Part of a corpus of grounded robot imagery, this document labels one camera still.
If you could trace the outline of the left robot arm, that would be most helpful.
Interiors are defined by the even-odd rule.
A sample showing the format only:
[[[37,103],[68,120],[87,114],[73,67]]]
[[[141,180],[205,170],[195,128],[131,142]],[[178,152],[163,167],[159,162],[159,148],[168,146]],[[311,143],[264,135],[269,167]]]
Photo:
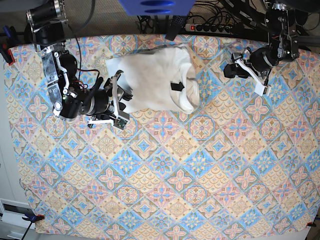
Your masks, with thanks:
[[[267,80],[272,68],[279,62],[292,62],[299,57],[296,10],[279,0],[263,0],[264,17],[246,0],[243,4],[249,18],[244,22],[255,28],[256,34],[267,34],[268,44],[255,51],[250,47],[245,52],[235,52],[231,55],[231,63],[223,69],[226,78],[259,77]]]

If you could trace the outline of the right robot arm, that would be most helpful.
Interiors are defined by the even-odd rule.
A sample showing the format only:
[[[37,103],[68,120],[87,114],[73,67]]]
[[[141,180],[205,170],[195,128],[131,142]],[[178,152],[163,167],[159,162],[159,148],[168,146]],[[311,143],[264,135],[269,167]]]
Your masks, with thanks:
[[[133,97],[118,85],[123,71],[118,70],[107,80],[98,75],[91,88],[80,80],[82,62],[66,49],[63,25],[67,17],[62,0],[48,0],[27,10],[26,17],[31,41],[40,53],[54,116],[64,121],[88,116],[88,127],[111,124],[122,130],[130,116],[121,100],[130,101]]]

